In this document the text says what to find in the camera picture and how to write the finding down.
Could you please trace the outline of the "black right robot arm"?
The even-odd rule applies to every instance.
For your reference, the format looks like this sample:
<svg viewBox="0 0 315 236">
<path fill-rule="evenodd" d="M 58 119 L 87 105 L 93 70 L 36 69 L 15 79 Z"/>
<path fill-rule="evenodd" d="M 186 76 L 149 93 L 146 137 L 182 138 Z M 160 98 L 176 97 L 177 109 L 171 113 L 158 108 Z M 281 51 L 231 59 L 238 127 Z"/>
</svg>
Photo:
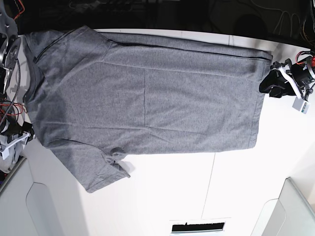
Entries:
<svg viewBox="0 0 315 236">
<path fill-rule="evenodd" d="M 34 138 L 24 102 L 18 102 L 22 70 L 18 60 L 21 37 L 16 20 L 25 12 L 21 0 L 0 2 L 0 155 L 6 159 L 17 146 Z"/>
</svg>

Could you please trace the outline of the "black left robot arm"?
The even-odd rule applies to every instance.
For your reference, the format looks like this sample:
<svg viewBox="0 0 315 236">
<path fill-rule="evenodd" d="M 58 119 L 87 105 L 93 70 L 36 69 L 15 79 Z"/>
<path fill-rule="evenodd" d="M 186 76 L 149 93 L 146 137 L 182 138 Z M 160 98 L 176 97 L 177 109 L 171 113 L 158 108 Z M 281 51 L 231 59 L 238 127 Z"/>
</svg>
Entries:
<svg viewBox="0 0 315 236">
<path fill-rule="evenodd" d="M 260 86 L 271 97 L 307 100 L 315 89 L 315 2 L 313 0 L 253 0 L 273 23 L 267 38 L 301 47 L 293 59 L 275 62 Z"/>
</svg>

